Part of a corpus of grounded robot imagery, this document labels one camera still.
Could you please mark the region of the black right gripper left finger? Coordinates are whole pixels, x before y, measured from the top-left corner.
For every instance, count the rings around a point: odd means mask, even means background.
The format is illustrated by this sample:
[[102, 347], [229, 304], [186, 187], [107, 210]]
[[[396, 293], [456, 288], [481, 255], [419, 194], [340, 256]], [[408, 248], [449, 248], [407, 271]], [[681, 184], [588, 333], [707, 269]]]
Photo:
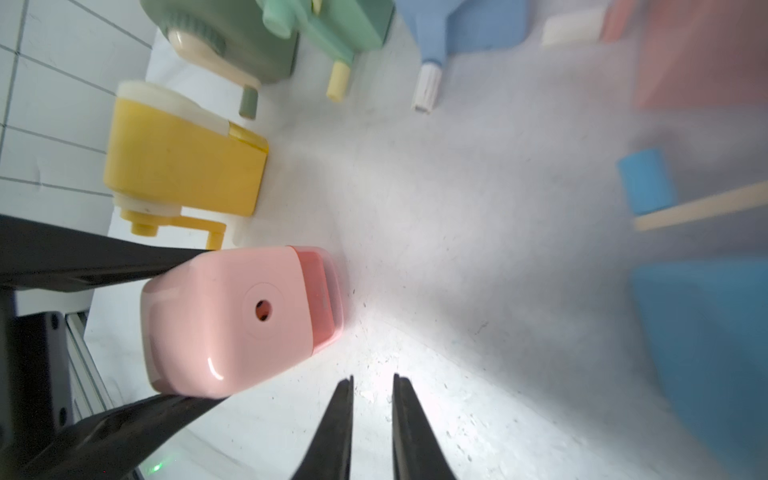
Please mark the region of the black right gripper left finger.
[[348, 480], [353, 432], [354, 378], [341, 380], [292, 480]]

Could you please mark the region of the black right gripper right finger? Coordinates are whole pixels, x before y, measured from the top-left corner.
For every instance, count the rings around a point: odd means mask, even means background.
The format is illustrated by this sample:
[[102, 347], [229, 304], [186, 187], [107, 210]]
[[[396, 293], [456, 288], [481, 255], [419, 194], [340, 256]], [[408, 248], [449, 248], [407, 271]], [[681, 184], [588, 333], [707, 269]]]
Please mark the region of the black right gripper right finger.
[[412, 382], [399, 374], [393, 378], [392, 455], [395, 479], [456, 479]]

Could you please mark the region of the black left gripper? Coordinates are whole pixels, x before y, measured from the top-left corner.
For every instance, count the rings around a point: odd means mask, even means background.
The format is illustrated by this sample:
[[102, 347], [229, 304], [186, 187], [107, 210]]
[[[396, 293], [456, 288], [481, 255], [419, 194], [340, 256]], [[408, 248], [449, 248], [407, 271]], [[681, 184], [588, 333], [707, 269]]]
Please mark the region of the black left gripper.
[[[1, 217], [1, 285], [14, 290], [151, 279], [201, 253]], [[159, 394], [70, 425], [66, 334], [61, 313], [20, 315], [15, 292], [1, 291], [1, 472], [13, 479], [123, 479], [222, 402]]]

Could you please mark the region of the yellow pencil sharpener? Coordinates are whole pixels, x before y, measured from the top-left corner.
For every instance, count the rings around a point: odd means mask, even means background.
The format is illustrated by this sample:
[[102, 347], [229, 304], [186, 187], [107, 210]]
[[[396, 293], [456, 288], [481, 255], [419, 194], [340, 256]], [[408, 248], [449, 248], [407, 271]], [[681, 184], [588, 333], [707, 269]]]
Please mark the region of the yellow pencil sharpener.
[[267, 164], [265, 138], [160, 85], [118, 86], [103, 181], [137, 236], [165, 226], [204, 231], [221, 249], [225, 224], [185, 208], [240, 217], [255, 209]]

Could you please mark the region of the dark green pencil sharpener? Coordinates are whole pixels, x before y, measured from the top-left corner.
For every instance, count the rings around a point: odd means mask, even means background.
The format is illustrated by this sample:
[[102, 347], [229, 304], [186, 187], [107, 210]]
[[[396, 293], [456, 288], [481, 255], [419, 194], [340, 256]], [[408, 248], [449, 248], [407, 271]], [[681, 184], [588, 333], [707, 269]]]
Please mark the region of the dark green pencil sharpener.
[[256, 117], [259, 90], [289, 78], [299, 35], [269, 31], [248, 0], [141, 0], [148, 18], [177, 55], [242, 88], [239, 115]]

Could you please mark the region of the light green pencil sharpener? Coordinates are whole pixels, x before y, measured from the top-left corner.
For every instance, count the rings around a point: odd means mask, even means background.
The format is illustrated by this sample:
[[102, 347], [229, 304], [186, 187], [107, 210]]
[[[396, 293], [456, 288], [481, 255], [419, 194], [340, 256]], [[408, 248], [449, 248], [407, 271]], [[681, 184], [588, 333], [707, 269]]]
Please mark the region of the light green pencil sharpener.
[[355, 56], [383, 47], [395, 11], [392, 0], [264, 0], [262, 22], [275, 36], [307, 38], [333, 61], [326, 96], [345, 98]]

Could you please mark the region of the clear pink tray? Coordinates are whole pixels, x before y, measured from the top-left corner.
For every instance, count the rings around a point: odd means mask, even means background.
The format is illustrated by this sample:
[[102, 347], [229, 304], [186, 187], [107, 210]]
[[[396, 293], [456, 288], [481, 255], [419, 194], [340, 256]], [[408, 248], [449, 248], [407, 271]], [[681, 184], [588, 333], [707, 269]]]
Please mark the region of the clear pink tray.
[[330, 253], [319, 247], [293, 246], [302, 270], [313, 336], [313, 353], [343, 333], [345, 314], [340, 279]]

